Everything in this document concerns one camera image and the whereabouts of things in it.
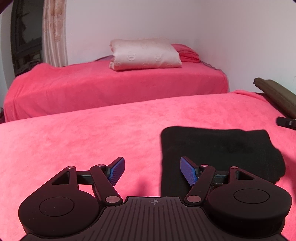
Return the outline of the black pants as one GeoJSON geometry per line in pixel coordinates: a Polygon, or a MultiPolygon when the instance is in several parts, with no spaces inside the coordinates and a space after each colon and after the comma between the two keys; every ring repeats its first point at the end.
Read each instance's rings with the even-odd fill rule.
{"type": "Polygon", "coordinates": [[[273,184],[285,174],[282,154],[265,130],[211,130],[171,126],[161,132],[161,196],[184,198],[191,186],[180,171],[180,159],[218,171],[238,166],[273,184]]]}

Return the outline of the olive brown headboard cushion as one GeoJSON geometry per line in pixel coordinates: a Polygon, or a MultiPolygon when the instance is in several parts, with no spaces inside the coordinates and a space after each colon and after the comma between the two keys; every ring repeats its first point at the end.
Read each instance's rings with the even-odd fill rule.
{"type": "Polygon", "coordinates": [[[295,118],[295,94],[271,79],[255,78],[254,85],[263,91],[279,109],[291,118],[295,118]]]}

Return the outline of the near bed pink blanket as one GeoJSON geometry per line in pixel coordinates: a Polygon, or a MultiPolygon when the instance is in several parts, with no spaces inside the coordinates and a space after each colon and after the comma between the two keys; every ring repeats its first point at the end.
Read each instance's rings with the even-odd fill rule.
{"type": "Polygon", "coordinates": [[[285,160],[278,186],[295,196],[295,131],[262,95],[238,90],[158,99],[1,124],[1,239],[19,240],[22,201],[67,166],[87,170],[125,159],[122,197],[159,196],[161,131],[168,126],[266,130],[285,160]]]}

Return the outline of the bed pink blanket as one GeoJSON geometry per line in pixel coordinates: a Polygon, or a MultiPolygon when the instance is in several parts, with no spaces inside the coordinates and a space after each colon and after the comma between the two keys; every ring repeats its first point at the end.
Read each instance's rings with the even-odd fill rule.
{"type": "Polygon", "coordinates": [[[227,76],[203,63],[114,71],[108,61],[66,67],[46,63],[15,78],[4,100],[6,121],[154,99],[227,93],[227,76]]]}
{"type": "Polygon", "coordinates": [[[19,240],[22,201],[67,166],[87,170],[125,159],[122,197],[159,196],[161,131],[168,126],[266,130],[285,160],[278,186],[295,196],[295,131],[262,95],[238,90],[158,99],[1,124],[1,239],[19,240]]]}

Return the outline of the far bed pink blanket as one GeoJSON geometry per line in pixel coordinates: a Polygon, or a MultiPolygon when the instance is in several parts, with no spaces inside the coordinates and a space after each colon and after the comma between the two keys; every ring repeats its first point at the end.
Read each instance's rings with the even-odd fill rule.
{"type": "Polygon", "coordinates": [[[203,63],[114,71],[108,61],[66,67],[46,63],[15,78],[4,100],[6,121],[154,99],[227,93],[227,76],[203,63]]]}

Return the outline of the folded pink blanket stack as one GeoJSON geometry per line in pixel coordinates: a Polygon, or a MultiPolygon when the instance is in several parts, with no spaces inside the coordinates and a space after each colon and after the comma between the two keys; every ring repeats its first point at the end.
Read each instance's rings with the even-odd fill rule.
{"type": "Polygon", "coordinates": [[[199,63],[201,62],[199,55],[190,47],[183,44],[172,44],[175,50],[179,53],[180,60],[182,62],[192,62],[199,63]]]}

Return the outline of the white embossed pillow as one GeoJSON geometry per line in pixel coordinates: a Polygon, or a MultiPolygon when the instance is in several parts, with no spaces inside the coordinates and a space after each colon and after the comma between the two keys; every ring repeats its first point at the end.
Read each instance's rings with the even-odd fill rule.
{"type": "Polygon", "coordinates": [[[165,39],[122,40],[110,42],[112,58],[109,68],[114,71],[179,68],[179,53],[165,39]]]}

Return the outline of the beige floral curtain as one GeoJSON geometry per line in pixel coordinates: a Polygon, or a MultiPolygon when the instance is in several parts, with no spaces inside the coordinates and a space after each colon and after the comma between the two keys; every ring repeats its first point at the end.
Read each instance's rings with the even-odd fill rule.
{"type": "Polygon", "coordinates": [[[42,20],[42,57],[54,67],[68,65],[66,49],[66,1],[45,0],[42,20]]]}

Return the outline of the dark window frame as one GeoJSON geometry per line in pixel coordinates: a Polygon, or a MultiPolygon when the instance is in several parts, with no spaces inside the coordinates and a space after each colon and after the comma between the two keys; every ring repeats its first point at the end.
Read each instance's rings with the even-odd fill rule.
{"type": "Polygon", "coordinates": [[[13,1],[11,12],[11,54],[15,76],[42,62],[44,1],[13,1]]]}

